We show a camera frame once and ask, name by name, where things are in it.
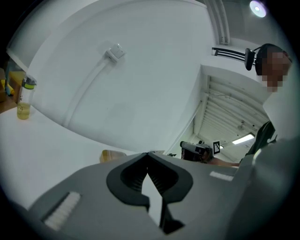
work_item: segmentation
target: white table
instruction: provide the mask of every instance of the white table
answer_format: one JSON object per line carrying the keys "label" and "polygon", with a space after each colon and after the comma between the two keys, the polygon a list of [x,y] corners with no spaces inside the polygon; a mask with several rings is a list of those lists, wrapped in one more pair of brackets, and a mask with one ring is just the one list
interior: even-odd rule
{"label": "white table", "polygon": [[134,152],[78,135],[31,107],[0,114],[0,183],[10,200],[28,209],[38,197],[77,170],[99,163],[102,150]]}

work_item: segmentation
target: fluorescent light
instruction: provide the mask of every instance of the fluorescent light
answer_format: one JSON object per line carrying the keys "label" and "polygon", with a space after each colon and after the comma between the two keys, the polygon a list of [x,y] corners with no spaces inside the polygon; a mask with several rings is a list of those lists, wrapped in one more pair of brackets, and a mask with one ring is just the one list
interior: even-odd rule
{"label": "fluorescent light", "polygon": [[243,143],[243,142],[248,141],[248,140],[253,139],[253,138],[254,138],[254,136],[252,134],[248,134],[244,137],[241,137],[240,139],[237,139],[237,140],[233,141],[232,143],[233,144],[239,144],[239,143]]}
{"label": "fluorescent light", "polygon": [[258,1],[251,1],[250,8],[252,12],[258,17],[265,17],[267,14],[263,4]]}

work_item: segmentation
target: yellow liquid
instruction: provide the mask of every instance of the yellow liquid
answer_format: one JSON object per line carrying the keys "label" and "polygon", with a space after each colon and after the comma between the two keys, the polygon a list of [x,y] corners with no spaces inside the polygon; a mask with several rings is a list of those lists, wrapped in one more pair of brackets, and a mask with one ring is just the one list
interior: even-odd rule
{"label": "yellow liquid", "polygon": [[30,104],[18,103],[17,116],[19,119],[25,120],[29,118]]}

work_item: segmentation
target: plastic bottle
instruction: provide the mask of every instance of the plastic bottle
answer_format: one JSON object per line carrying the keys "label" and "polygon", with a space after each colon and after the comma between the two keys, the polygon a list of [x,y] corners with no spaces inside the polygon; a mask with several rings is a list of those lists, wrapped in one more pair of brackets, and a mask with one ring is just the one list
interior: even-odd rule
{"label": "plastic bottle", "polygon": [[29,118],[30,106],[36,84],[36,80],[28,75],[26,75],[22,81],[20,99],[17,107],[17,116],[19,119],[25,120]]}

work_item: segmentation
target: ceiling light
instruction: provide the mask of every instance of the ceiling light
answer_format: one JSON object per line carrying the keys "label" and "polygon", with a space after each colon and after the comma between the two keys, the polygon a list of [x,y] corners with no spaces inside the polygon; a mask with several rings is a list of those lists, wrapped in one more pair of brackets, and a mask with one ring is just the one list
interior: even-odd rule
{"label": "ceiling light", "polygon": [[250,8],[252,12],[258,17],[265,17],[267,14],[263,4],[258,1],[251,1]]}
{"label": "ceiling light", "polygon": [[244,137],[241,137],[241,138],[233,141],[232,143],[233,144],[239,144],[239,143],[243,143],[243,142],[248,141],[248,140],[253,139],[253,138],[254,138],[254,136],[252,134],[248,134]]}

